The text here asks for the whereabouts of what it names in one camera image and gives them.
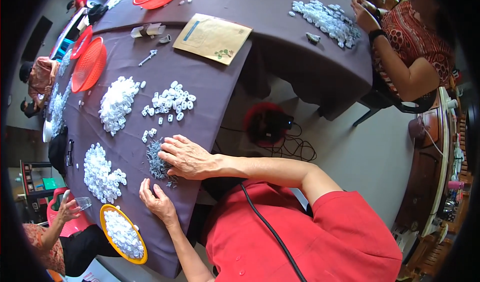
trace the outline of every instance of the black chair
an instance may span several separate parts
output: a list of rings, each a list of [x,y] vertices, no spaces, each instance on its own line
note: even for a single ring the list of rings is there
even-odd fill
[[[365,115],[360,117],[360,119],[354,122],[353,126],[356,127],[381,109],[385,109],[393,105],[402,113],[421,114],[428,111],[432,107],[436,98],[437,89],[414,100],[413,103],[417,104],[418,106],[411,107],[402,104],[402,100],[390,91],[379,91],[371,89],[369,93],[367,93],[358,101],[370,110]]]

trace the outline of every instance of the person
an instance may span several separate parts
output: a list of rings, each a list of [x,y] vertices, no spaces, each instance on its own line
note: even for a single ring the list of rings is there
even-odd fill
[[[409,0],[390,11],[366,0],[352,0],[351,7],[373,45],[376,90],[391,91],[412,102],[439,86],[448,87],[455,62],[455,35],[435,0]]]
[[[35,62],[24,62],[20,67],[20,80],[28,83],[28,95],[39,108],[43,107],[52,92],[59,65],[57,60],[38,57]]]
[[[87,5],[87,0],[72,0],[69,3],[67,3],[67,13],[71,9],[75,8],[76,11],[79,9],[85,7]]]
[[[166,137],[161,149],[159,158],[173,165],[168,175],[203,180],[202,186],[218,200],[200,237],[219,272],[218,281],[299,280],[249,201],[284,242],[307,281],[395,280],[402,254],[387,226],[357,192],[343,191],[316,165],[212,155],[182,135]],[[288,187],[303,192],[310,216]],[[150,179],[144,179],[140,199],[164,222],[187,280],[213,281],[183,233],[171,200],[157,184],[153,192]]]
[[[27,103],[27,98],[20,103],[20,109],[28,118],[31,118],[40,112],[40,108],[34,101]]]
[[[80,276],[96,255],[120,257],[111,246],[105,233],[97,226],[88,226],[76,236],[62,237],[60,233],[66,222],[80,216],[80,207],[75,200],[60,203],[57,217],[48,228],[24,223],[23,229],[34,253],[40,262],[55,272],[70,277]]]

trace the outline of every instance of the pink plastic chair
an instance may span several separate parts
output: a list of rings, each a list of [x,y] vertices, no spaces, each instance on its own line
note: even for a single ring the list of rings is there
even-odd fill
[[[57,202],[57,196],[63,195],[65,191],[67,191],[67,187],[57,188],[53,192],[53,199],[48,203],[48,207],[46,209],[46,218],[48,221],[48,225],[51,225],[53,220],[57,217],[58,212],[52,209],[53,204]],[[72,193],[69,194],[67,198],[67,202],[74,199],[74,195]],[[88,226],[93,225],[87,220],[85,213],[83,211],[79,212],[81,215],[78,219],[72,219],[65,223],[63,229],[60,233],[62,237],[69,237],[70,235],[85,230]]]

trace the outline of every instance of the black bag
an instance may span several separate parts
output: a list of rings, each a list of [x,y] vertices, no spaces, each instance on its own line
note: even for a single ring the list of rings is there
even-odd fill
[[[64,176],[66,174],[65,170],[65,153],[67,149],[68,141],[68,127],[64,124],[60,128],[60,133],[58,133],[55,138],[50,141],[48,147],[48,159],[50,164],[55,168],[59,174]]]
[[[88,10],[88,22],[90,25],[94,24],[95,22],[99,21],[103,15],[109,10],[107,6],[102,4],[95,5],[93,8]]]

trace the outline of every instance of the patterned red blouse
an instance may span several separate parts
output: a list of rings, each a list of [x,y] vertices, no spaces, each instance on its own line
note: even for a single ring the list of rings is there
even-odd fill
[[[23,229],[25,230],[25,234],[30,243],[35,248],[42,249],[43,243],[41,236],[47,229],[32,223],[24,223]],[[38,257],[40,262],[42,262],[46,268],[65,276],[65,261],[63,260],[63,247],[60,243],[60,239],[57,239],[57,242],[48,253],[41,253],[38,251]]]
[[[414,17],[409,1],[400,3],[384,14],[381,27],[387,33],[393,50],[407,67],[424,57],[437,70],[440,85],[448,88],[448,79],[455,62],[454,51],[447,43]],[[385,72],[375,46],[372,52],[373,66],[395,94],[399,94]]]

